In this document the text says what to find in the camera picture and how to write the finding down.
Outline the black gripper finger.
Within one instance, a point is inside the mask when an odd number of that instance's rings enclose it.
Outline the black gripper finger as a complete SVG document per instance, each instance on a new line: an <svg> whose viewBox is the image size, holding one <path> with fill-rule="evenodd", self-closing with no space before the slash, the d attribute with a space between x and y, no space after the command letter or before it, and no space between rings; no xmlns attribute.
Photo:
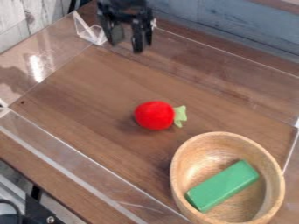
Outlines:
<svg viewBox="0 0 299 224"><path fill-rule="evenodd" d="M119 21L111 20L109 17L98 17L103 31L106 33L109 43L115 46L125 40L125 29Z"/></svg>
<svg viewBox="0 0 299 224"><path fill-rule="evenodd" d="M135 19L131 23L131 28L134 53L142 53L145 48L153 44L153 25L149 21Z"/></svg>

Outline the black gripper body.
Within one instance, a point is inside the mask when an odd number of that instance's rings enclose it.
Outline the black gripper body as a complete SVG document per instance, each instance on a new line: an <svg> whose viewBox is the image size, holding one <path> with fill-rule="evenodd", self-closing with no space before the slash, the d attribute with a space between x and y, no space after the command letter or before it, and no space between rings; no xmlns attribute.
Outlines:
<svg viewBox="0 0 299 224"><path fill-rule="evenodd" d="M115 24L131 23L142 19L151 29L157 27L157 19L147 0L98 0L98 20L105 29Z"/></svg>

